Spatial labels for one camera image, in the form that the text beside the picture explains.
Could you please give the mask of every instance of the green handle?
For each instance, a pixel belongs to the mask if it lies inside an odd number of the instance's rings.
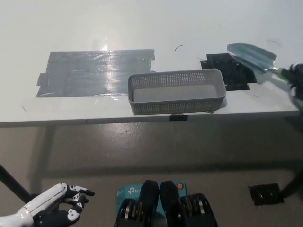
[[[285,76],[283,76],[283,71],[284,71],[285,69],[283,69],[283,68],[279,68],[279,70],[278,70],[278,77],[280,78],[280,79],[282,79],[282,80],[285,80],[285,81],[287,81],[288,82],[288,79],[286,79],[286,77]]]

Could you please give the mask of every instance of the black bracket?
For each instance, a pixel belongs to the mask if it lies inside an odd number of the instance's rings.
[[[170,122],[187,121],[187,119],[188,119],[188,115],[184,115],[184,114],[172,114],[169,117]]]

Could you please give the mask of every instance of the gray floor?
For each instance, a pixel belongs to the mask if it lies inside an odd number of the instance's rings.
[[[1,163],[31,192],[56,183],[96,192],[75,227],[112,227],[116,191],[146,179],[204,193],[220,227],[303,226],[303,196],[256,207],[248,186],[285,186],[302,166],[302,135],[282,119],[0,129]],[[23,203],[0,184],[0,215]]]

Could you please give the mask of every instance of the teal box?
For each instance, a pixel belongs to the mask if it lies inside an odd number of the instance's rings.
[[[175,181],[174,184],[176,185],[176,187],[178,188],[178,192],[180,196],[186,196],[187,192],[186,192],[186,185],[184,181]],[[142,183],[138,183],[138,184],[129,184],[126,185],[122,188],[120,188],[117,191],[117,214],[119,212],[121,203],[124,199],[135,199],[137,200],[139,198],[140,195],[140,191],[141,191],[141,187],[142,187]],[[157,214],[156,214],[156,218],[165,218],[165,213],[161,204],[161,199],[159,197],[159,202],[158,202],[158,206],[157,206]]]

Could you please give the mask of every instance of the robot finger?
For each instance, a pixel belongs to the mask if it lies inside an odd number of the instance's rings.
[[[74,204],[76,204],[79,201],[80,198],[81,198],[81,194],[78,193],[78,194],[74,195],[72,198],[66,198],[64,200],[64,203],[68,203],[68,204],[74,205]],[[88,202],[89,202],[89,200],[84,196],[84,203],[88,203]]]
[[[81,195],[74,206],[68,210],[60,210],[42,216],[37,222],[37,227],[67,227],[75,224],[80,219],[85,204],[85,195]]]
[[[76,185],[71,185],[70,187],[72,188],[72,190],[75,190],[77,192],[86,194],[88,196],[94,196],[95,195],[95,193],[93,191],[88,190],[87,188],[83,188],[83,187],[76,186]]]
[[[89,196],[94,196],[95,195],[94,192],[92,192],[91,190],[88,190],[87,188],[83,188],[83,187],[75,186],[75,185],[67,185],[65,183],[62,183],[61,185],[66,190],[66,197],[67,198],[72,198],[73,196],[75,196],[78,193],[83,193],[83,194],[89,195]]]

